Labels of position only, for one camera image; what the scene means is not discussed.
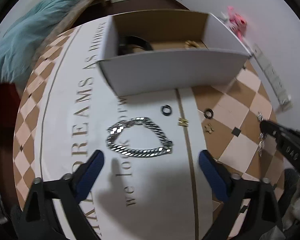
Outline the small gold earrings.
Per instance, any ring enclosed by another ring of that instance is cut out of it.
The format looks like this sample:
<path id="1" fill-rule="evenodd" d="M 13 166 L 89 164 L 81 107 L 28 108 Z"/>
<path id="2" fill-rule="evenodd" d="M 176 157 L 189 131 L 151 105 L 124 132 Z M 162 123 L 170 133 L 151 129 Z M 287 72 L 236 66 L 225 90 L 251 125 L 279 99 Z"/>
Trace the small gold earrings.
<path id="1" fill-rule="evenodd" d="M 206 133 L 211 134 L 212 132 L 214 132 L 214 129 L 213 129 L 213 127 L 211 126 L 211 124 L 207 124 L 207 125 L 204 126 L 204 131 L 205 131 Z"/>

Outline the black bangle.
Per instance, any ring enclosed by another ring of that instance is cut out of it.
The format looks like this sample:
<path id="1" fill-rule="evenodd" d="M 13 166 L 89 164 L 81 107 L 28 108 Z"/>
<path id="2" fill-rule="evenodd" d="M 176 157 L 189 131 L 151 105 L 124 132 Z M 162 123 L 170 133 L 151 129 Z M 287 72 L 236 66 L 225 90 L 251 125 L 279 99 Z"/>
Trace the black bangle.
<path id="1" fill-rule="evenodd" d="M 148 41 L 137 36 L 128 35 L 119 39 L 117 53 L 119 56 L 132 54 L 134 53 L 134 48 L 139 48 L 144 51 L 153 50 L 152 45 Z"/>

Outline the pink panther plush toy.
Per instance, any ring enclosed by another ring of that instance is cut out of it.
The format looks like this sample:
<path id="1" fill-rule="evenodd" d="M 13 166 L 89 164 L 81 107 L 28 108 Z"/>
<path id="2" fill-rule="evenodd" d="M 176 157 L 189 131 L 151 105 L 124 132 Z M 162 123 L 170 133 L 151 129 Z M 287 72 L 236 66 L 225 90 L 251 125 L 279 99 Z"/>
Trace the pink panther plush toy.
<path id="1" fill-rule="evenodd" d="M 247 29 L 247 22 L 240 14 L 235 12 L 233 7 L 228 7 L 228 21 L 226 26 L 238 37 L 242 38 Z"/>

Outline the open cardboard box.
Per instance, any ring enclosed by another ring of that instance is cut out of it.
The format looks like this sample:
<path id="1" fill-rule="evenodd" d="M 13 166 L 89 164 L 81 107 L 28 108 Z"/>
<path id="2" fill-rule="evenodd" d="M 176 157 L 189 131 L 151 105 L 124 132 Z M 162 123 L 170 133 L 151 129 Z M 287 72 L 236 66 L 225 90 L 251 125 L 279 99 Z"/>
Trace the open cardboard box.
<path id="1" fill-rule="evenodd" d="M 224 85 L 250 52 L 215 15 L 189 10 L 143 10 L 111 15 L 99 66 L 117 96 Z M 153 50 L 117 53 L 119 39 L 137 36 Z"/>

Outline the white wall power strip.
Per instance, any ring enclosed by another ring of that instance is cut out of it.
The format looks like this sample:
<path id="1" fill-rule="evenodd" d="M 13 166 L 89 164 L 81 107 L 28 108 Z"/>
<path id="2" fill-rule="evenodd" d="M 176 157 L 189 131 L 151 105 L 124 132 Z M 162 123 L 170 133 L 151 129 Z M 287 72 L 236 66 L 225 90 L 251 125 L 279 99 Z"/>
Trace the white wall power strip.
<path id="1" fill-rule="evenodd" d="M 277 111 L 287 111 L 292 107 L 292 102 L 290 95 L 287 93 L 287 90 L 280 79 L 280 76 L 277 74 L 269 59 L 266 57 L 266 55 L 264 55 L 263 51 L 256 43 L 253 44 L 251 51 L 253 52 L 254 59 L 261 68 L 263 74 L 271 85 L 274 94 L 276 95 L 276 98 L 279 102 L 279 109 Z"/>

